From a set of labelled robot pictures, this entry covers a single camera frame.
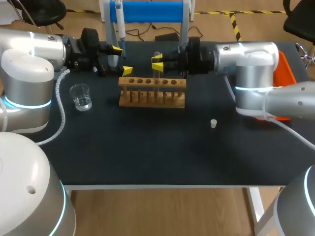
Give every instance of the black chair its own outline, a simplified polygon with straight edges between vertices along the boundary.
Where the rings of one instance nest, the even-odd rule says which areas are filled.
[[[47,33],[54,34],[51,25],[56,24],[66,15],[66,7],[60,0],[7,0],[16,10],[20,19],[36,27],[45,26]]]
[[[283,6],[288,16],[283,29],[313,43],[310,54],[302,45],[296,44],[297,50],[303,53],[301,59],[307,69],[315,61],[315,26],[313,25],[315,0],[301,0],[292,11],[290,10],[290,0],[283,0]]]

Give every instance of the black table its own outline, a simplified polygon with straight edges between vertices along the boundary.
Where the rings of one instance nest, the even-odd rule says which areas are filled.
[[[215,43],[204,42],[209,48]],[[124,65],[151,77],[155,51],[177,43],[127,42]],[[309,79],[292,43],[279,43],[298,82]],[[75,110],[69,89],[90,86],[93,107]],[[223,77],[189,76],[185,109],[119,107],[118,77],[73,73],[61,84],[66,125],[41,148],[65,185],[286,185],[315,163],[315,152],[287,131],[236,113]],[[210,120],[218,121],[215,129]],[[42,141],[60,124],[55,98],[48,126],[28,135]],[[289,126],[315,143],[314,121]]]

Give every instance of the orange object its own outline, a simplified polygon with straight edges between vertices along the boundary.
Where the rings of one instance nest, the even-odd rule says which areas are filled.
[[[295,77],[291,71],[289,63],[287,62],[283,52],[279,51],[279,63],[274,72],[274,87],[284,87],[288,85],[296,84]],[[277,120],[285,121],[290,120],[288,117],[277,117]]]

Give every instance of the test tube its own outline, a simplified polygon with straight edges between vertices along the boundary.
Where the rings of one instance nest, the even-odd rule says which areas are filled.
[[[161,55],[160,52],[155,52],[154,57]],[[153,87],[153,94],[154,94],[154,102],[158,102],[158,92],[159,92],[159,78],[160,78],[160,71],[153,70],[153,82],[157,85],[157,87]]]

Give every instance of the robotic arm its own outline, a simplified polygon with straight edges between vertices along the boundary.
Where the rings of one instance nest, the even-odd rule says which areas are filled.
[[[54,72],[97,68],[99,76],[131,73],[132,67],[103,65],[98,53],[121,56],[123,51],[99,41],[94,29],[80,39],[0,29],[0,78],[5,96],[0,101],[0,131],[33,133],[48,123]]]
[[[211,51],[191,38],[186,47],[152,58],[152,68],[188,74],[235,75],[236,111],[255,118],[315,117],[315,83],[273,87],[279,51],[272,42],[219,44]]]

